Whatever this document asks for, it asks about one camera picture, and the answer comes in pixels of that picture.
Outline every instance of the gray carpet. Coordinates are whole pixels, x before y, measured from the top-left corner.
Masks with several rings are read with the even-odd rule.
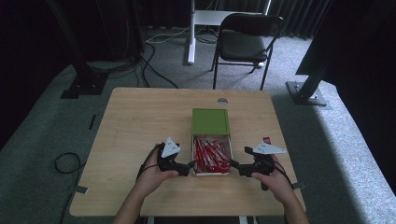
[[[202,38],[213,36],[202,35]],[[269,91],[279,123],[303,189],[311,223],[396,223],[396,199],[377,167],[353,118],[336,88],[321,82],[319,90],[331,109],[295,105],[286,81],[304,81],[295,76],[310,41],[281,37],[276,41],[264,89]],[[214,45],[197,42],[195,64],[186,65],[188,39],[173,38],[153,44],[150,61],[162,76],[180,88],[211,89],[209,68]],[[153,49],[146,47],[148,59]],[[108,68],[121,63],[95,62]],[[135,70],[112,73],[102,95],[60,99],[73,81],[75,71],[66,67],[50,83],[29,116],[0,152],[0,223],[61,223],[64,205],[76,173],[62,175],[54,161],[62,153],[76,152],[87,160],[106,103],[115,87],[145,87],[142,65]],[[258,90],[262,69],[249,75],[250,67],[220,66],[218,89]],[[152,88],[174,88],[146,69]],[[91,126],[92,116],[96,115]],[[62,167],[76,167],[64,160]],[[71,217],[65,223],[110,223],[112,217]],[[283,223],[282,217],[259,217],[260,223]]]

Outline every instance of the white desk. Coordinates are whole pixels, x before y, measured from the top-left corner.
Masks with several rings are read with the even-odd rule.
[[[189,48],[189,64],[194,64],[195,58],[195,25],[220,25],[221,22],[228,15],[235,13],[234,11],[210,11],[210,10],[195,10],[195,0],[191,0],[191,37]]]

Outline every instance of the person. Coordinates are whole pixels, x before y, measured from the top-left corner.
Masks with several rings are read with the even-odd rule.
[[[276,162],[277,168],[279,167],[279,160],[275,155],[272,155],[273,160]],[[251,177],[260,180],[265,184],[277,201],[283,204],[285,217],[289,224],[309,224],[308,217],[294,194],[289,181],[277,169],[271,175],[262,175],[259,173],[251,174]]]
[[[113,224],[134,223],[139,217],[145,198],[158,188],[164,180],[178,176],[177,171],[161,172],[157,165],[157,154],[154,151],[145,162],[144,171],[137,178],[136,183],[122,203],[114,217]],[[277,157],[274,155],[273,159],[278,162]],[[252,177],[265,184],[273,192],[275,198],[283,204],[289,224],[309,223],[303,207],[290,187],[290,183],[278,170],[274,170],[271,175],[253,173]]]

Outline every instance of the wooden table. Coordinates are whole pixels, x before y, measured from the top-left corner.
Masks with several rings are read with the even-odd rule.
[[[220,105],[219,98],[228,101]],[[264,91],[171,90],[116,88],[94,140],[70,207],[73,216],[115,216],[134,185],[139,166],[156,143],[168,137],[180,143],[176,161],[191,161],[193,108],[228,110],[233,158],[253,163],[244,147],[257,146],[264,136],[286,147],[271,97]],[[292,182],[296,181],[289,154],[278,158]],[[304,205],[302,194],[295,191]],[[163,182],[141,210],[147,217],[283,215],[283,207],[260,182],[240,176],[232,168],[227,176],[178,176]]]

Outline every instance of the desk leg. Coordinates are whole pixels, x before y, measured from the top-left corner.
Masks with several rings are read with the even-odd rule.
[[[258,224],[257,220],[255,217],[249,217],[249,219],[253,219],[254,224]],[[248,218],[247,217],[239,217],[239,224],[248,224]]]
[[[189,59],[188,64],[194,64],[195,57],[195,0],[191,0],[191,36],[190,36],[190,47],[189,47]]]
[[[147,224],[154,224],[154,217],[148,217],[148,223]]]

